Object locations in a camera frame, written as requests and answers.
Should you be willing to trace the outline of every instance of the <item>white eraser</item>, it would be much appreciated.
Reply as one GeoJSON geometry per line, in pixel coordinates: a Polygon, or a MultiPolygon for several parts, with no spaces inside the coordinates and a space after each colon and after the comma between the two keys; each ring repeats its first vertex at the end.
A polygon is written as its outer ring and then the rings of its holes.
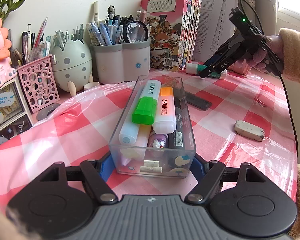
{"type": "Polygon", "coordinates": [[[242,120],[237,120],[235,122],[234,131],[246,138],[259,142],[265,137],[265,130],[242,120]]]}
{"type": "Polygon", "coordinates": [[[162,173],[162,167],[140,166],[140,172],[162,173]]]}
{"type": "Polygon", "coordinates": [[[147,167],[159,167],[159,161],[144,160],[143,165],[147,167]]]}

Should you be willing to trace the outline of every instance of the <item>transparent pencil box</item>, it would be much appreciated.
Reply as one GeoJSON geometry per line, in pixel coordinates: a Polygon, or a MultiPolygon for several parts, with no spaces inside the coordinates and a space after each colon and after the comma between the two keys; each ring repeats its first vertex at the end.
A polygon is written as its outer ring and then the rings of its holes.
{"type": "Polygon", "coordinates": [[[167,76],[139,76],[127,105],[111,136],[109,148],[118,173],[154,177],[185,178],[194,159],[196,148],[182,79],[167,76]],[[119,139],[119,135],[126,118],[131,118],[129,110],[131,106],[134,108],[134,101],[135,99],[138,100],[138,97],[148,80],[160,81],[161,87],[172,87],[174,98],[178,98],[180,100],[179,107],[181,109],[182,117],[182,149],[168,148],[168,142],[165,144],[164,148],[139,147],[133,144],[122,145],[122,140],[119,139]]]}

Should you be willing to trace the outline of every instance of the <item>black cable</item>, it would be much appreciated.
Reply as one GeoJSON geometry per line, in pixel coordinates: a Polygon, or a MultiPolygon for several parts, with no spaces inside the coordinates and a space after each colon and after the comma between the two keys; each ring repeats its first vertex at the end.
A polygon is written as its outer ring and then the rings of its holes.
{"type": "MultiPolygon", "coordinates": [[[[260,18],[258,16],[257,12],[254,10],[254,8],[246,0],[240,0],[240,5],[241,5],[241,8],[242,8],[242,12],[246,16],[247,19],[248,19],[248,16],[246,15],[246,13],[244,11],[242,2],[245,2],[247,5],[249,5],[249,7],[251,8],[251,10],[253,10],[253,12],[256,15],[257,20],[259,22],[261,32],[264,35],[262,24],[261,24],[261,21],[260,21],[260,18]]],[[[276,63],[280,62],[278,56],[272,51],[272,49],[268,46],[268,44],[264,43],[264,46],[266,47],[266,50],[268,52],[269,58],[271,60],[271,63],[274,66],[276,66],[274,62],[276,62],[276,63]]],[[[288,104],[288,109],[289,109],[289,115],[290,115],[290,120],[291,120],[291,124],[292,124],[293,133],[294,133],[294,138],[295,138],[295,141],[296,141],[296,150],[297,150],[297,157],[298,157],[298,138],[297,138],[297,132],[296,132],[296,128],[294,126],[293,118],[292,118],[292,113],[291,113],[291,108],[290,108],[290,102],[289,102],[289,98],[288,98],[288,93],[287,93],[287,89],[286,89],[286,86],[284,84],[283,78],[282,78],[282,76],[280,74],[279,74],[279,78],[281,80],[281,83],[282,83],[282,86],[283,86],[283,90],[284,90],[284,93],[285,93],[286,99],[287,99],[287,104],[288,104]]]]}

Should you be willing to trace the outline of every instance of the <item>green glue stick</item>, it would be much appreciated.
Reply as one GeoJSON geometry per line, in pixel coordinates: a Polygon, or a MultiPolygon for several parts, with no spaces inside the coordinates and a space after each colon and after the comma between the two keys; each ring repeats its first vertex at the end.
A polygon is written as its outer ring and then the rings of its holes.
{"type": "MultiPolygon", "coordinates": [[[[186,73],[187,74],[193,74],[193,75],[199,75],[199,73],[204,70],[207,66],[206,65],[199,65],[195,63],[187,63],[186,64],[186,73]]],[[[227,76],[227,70],[225,69],[220,74],[217,72],[212,72],[208,77],[214,77],[214,78],[220,78],[225,79],[227,76]]]]}
{"type": "Polygon", "coordinates": [[[160,81],[148,80],[138,100],[137,106],[132,113],[132,122],[148,125],[154,123],[160,88],[160,81]]]}

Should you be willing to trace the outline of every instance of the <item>green highlighter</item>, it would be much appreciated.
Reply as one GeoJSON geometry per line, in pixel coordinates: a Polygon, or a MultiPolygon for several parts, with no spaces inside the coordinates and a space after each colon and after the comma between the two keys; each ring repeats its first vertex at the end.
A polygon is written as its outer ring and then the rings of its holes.
{"type": "Polygon", "coordinates": [[[160,88],[160,81],[148,80],[138,100],[137,106],[132,113],[131,119],[134,123],[148,125],[154,123],[160,88]]]}

